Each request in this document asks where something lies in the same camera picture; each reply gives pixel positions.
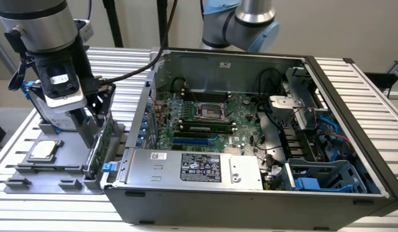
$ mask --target warning label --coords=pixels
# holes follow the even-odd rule
[[[181,179],[183,181],[222,182],[221,156],[183,153]]]

